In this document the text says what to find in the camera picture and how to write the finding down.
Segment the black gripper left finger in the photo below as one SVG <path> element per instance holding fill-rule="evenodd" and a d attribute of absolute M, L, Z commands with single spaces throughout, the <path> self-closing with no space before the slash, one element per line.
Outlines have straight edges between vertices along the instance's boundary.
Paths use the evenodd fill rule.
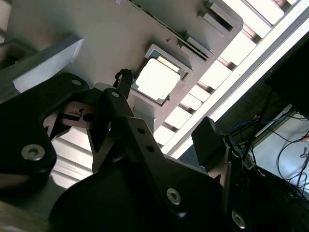
<path fill-rule="evenodd" d="M 0 199 L 24 206 L 33 203 L 56 163 L 51 140 L 67 129 L 51 133 L 44 120 L 65 104 L 91 91 L 76 75 L 61 73 L 0 105 Z M 136 118 L 125 96 L 117 89 L 98 91 L 94 118 L 86 123 L 94 152 L 103 148 L 108 134 L 116 138 L 108 155 L 152 163 L 151 154 L 162 154 L 145 121 Z"/>

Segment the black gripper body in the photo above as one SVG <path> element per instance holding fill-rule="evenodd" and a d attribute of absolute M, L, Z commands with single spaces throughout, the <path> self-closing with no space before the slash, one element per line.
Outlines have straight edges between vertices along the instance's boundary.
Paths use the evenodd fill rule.
<path fill-rule="evenodd" d="M 306 232 L 309 205 L 238 161 L 215 176 L 162 154 L 124 156 L 67 189 L 51 232 Z"/>

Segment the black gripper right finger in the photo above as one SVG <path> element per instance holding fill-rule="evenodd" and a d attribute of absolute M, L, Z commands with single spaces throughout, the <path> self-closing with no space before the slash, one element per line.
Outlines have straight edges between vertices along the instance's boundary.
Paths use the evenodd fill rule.
<path fill-rule="evenodd" d="M 221 186 L 221 209 L 232 229 L 246 229 L 247 176 L 241 156 L 208 117 L 192 132 L 192 139 L 199 165 Z"/>

